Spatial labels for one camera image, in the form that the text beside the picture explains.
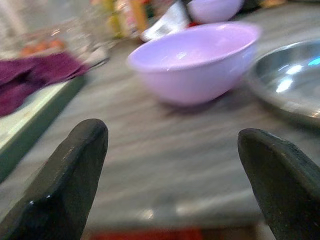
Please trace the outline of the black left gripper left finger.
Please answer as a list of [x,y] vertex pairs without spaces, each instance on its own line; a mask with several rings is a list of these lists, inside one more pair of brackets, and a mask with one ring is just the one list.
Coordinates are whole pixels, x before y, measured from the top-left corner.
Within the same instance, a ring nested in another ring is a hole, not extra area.
[[100,119],[77,124],[0,216],[3,240],[79,240],[108,151]]

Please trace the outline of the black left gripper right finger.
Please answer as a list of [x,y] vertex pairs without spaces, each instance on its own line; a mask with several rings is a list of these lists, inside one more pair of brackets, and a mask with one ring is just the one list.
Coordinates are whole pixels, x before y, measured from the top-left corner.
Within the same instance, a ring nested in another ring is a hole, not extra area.
[[269,132],[238,133],[240,161],[277,240],[320,238],[320,168],[296,145]]

